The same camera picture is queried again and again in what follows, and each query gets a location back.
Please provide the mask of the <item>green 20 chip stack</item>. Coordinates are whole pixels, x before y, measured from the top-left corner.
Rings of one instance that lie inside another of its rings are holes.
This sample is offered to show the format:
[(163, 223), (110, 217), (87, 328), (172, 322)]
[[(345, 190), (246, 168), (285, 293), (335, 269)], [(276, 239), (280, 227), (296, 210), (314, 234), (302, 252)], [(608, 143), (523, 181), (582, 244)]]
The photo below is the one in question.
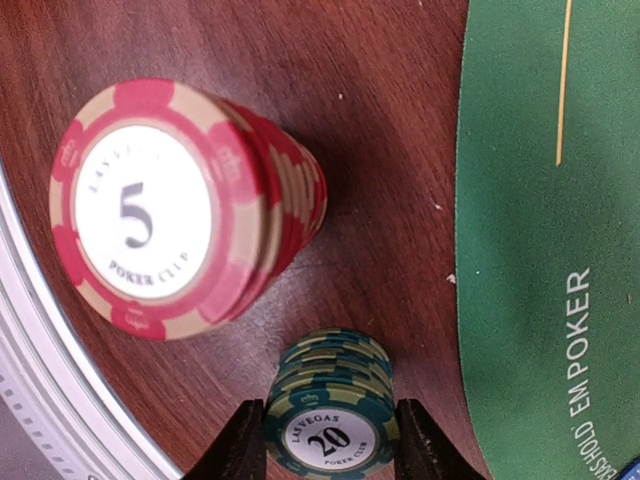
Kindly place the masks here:
[(272, 457), (308, 479), (366, 479), (389, 464), (399, 442), (392, 364), (356, 330), (329, 327), (281, 357), (266, 401)]

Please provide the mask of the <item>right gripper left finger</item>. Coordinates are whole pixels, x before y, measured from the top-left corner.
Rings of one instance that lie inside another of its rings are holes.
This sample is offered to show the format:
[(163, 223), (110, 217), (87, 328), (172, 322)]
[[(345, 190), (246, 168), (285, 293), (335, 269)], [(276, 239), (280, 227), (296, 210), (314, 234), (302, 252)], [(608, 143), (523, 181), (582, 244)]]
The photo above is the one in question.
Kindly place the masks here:
[(243, 401), (183, 480), (264, 480), (264, 402)]

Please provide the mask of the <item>blue small blind button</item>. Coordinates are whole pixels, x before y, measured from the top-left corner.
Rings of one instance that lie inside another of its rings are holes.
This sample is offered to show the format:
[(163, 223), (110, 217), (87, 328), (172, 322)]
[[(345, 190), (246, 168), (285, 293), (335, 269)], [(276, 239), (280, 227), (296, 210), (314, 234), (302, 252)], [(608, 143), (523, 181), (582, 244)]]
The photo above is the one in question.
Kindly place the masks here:
[(640, 458), (637, 457), (621, 472), (618, 480), (640, 480)]

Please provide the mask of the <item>round green poker mat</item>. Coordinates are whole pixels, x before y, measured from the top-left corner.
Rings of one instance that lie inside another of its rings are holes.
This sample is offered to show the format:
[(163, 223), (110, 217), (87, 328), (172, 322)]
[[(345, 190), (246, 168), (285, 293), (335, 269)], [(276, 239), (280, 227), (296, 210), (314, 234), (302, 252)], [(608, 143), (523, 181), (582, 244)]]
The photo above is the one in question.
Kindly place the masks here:
[(496, 479), (639, 457), (639, 5), (474, 1), (456, 278), (464, 389)]

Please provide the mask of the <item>red 5 chip stack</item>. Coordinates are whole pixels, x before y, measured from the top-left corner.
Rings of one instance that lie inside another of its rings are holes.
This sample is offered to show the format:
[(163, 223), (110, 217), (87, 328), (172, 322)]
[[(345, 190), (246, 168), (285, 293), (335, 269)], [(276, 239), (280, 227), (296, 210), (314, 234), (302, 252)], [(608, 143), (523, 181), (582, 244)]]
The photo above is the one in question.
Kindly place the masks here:
[(291, 135), (160, 78), (88, 101), (49, 187), (73, 286), (113, 326), (159, 341), (237, 319), (314, 238), (327, 203), (319, 163)]

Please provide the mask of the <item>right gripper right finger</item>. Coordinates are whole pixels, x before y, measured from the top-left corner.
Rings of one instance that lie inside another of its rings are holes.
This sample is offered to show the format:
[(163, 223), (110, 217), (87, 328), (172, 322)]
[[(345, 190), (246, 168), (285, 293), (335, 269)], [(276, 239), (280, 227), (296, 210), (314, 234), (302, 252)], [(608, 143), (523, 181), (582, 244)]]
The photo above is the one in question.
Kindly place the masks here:
[(400, 439), (394, 458), (398, 480), (483, 480), (417, 399), (396, 408)]

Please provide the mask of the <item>front aluminium rail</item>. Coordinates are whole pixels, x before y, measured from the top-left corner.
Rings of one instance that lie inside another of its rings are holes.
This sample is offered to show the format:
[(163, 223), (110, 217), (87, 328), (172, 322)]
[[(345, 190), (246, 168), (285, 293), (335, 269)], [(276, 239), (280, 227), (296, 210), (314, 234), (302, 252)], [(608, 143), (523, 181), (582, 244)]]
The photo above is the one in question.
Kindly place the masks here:
[(65, 479), (180, 479), (80, 342), (1, 181), (1, 397)]

